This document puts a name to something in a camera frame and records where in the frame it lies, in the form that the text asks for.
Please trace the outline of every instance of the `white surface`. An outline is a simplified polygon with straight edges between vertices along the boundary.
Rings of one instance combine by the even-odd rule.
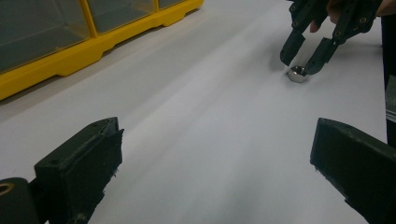
[[[278,59],[290,2],[206,0],[71,77],[0,104],[0,179],[119,117],[123,164],[90,223],[365,223],[309,164],[319,117],[385,141],[380,26],[304,84]],[[325,30],[330,34],[331,26]],[[323,35],[308,40],[303,64]]]

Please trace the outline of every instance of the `yellow storage bin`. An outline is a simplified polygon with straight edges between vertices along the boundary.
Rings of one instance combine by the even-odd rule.
[[[153,0],[88,0],[98,33],[118,28],[154,13]]]
[[[0,0],[0,100],[99,61],[116,44],[168,26],[204,0]]]
[[[0,73],[89,37],[78,0],[0,0]]]

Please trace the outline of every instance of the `small metal object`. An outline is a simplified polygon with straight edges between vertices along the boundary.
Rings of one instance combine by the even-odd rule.
[[[288,77],[293,82],[302,83],[308,79],[308,74],[305,69],[301,66],[294,66],[288,72]]]
[[[360,23],[365,23],[365,22],[367,22],[367,19],[363,17],[363,18],[361,18],[361,19],[359,20],[359,22],[360,22]]]
[[[12,183],[0,184],[0,196],[9,193],[13,188],[14,188],[14,184]]]

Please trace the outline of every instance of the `human hand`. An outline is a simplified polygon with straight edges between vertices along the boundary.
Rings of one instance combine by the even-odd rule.
[[[327,13],[332,23],[337,23],[340,19],[341,12],[346,4],[346,0],[330,0],[326,6]],[[388,16],[396,14],[396,0],[383,0],[376,12],[377,16]],[[314,21],[311,22],[310,32],[315,33],[320,26]]]

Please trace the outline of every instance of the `clear plastic panel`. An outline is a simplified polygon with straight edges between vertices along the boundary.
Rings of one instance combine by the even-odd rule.
[[[89,36],[78,0],[0,0],[0,73]]]
[[[88,0],[88,4],[101,34],[154,12],[153,0]]]
[[[163,9],[165,7],[170,7],[174,4],[183,2],[184,0],[158,0],[158,3],[160,5],[160,9]]]

